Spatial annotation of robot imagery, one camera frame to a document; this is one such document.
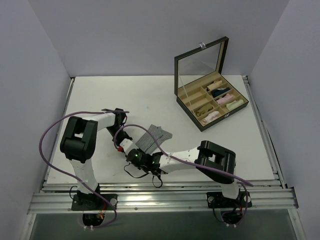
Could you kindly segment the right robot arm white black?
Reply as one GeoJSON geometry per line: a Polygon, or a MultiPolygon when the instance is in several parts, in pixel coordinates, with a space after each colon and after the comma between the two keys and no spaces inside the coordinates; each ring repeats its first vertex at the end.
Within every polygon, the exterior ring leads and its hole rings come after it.
{"type": "Polygon", "coordinates": [[[200,146],[189,150],[147,154],[131,143],[123,146],[123,152],[128,163],[159,180],[162,175],[196,168],[221,186],[225,205],[232,207],[240,201],[240,187],[235,177],[236,153],[223,146],[203,140],[200,146]]]}

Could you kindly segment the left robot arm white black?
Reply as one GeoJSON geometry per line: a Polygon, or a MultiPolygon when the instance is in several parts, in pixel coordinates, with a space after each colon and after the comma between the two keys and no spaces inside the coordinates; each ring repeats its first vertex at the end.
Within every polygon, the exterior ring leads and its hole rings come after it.
{"type": "Polygon", "coordinates": [[[100,206],[100,186],[95,178],[92,156],[96,149],[97,133],[107,129],[119,152],[128,154],[136,147],[132,138],[120,129],[127,120],[123,109],[86,117],[71,116],[65,127],[60,151],[70,161],[77,181],[77,197],[90,210],[100,206]]]}

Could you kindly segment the grey striped underwear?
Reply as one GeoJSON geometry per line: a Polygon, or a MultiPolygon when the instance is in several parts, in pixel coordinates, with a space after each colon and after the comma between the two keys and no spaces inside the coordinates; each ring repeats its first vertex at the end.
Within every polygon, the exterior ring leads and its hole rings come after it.
{"type": "MultiPolygon", "coordinates": [[[[173,137],[172,133],[163,130],[161,126],[155,126],[153,124],[149,126],[148,131],[159,145],[173,137]]],[[[135,143],[135,145],[146,154],[152,154],[158,148],[151,135],[146,132],[135,143]]]]}

